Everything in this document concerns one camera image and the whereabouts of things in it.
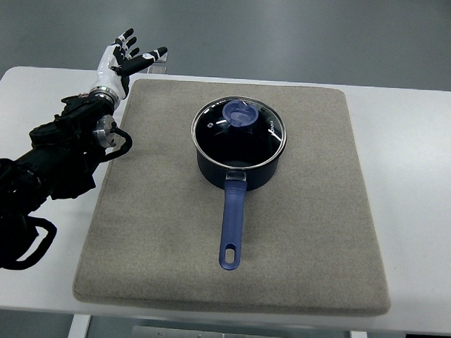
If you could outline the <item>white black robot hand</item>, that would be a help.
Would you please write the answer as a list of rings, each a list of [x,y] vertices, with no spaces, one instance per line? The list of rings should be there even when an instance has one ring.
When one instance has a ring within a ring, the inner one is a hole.
[[[134,29],[129,28],[104,50],[97,67],[97,80],[90,88],[90,95],[107,99],[114,107],[127,98],[130,77],[156,63],[168,52],[160,47],[140,54],[135,43]]]

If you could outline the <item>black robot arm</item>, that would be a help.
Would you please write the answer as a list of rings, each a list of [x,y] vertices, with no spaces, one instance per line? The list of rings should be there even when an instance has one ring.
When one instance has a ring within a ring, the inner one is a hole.
[[[31,216],[48,199],[75,199],[93,189],[103,162],[133,146],[117,127],[117,102],[92,92],[67,97],[55,119],[30,131],[31,149],[16,160],[0,158],[0,268],[26,270],[48,251],[57,227]]]

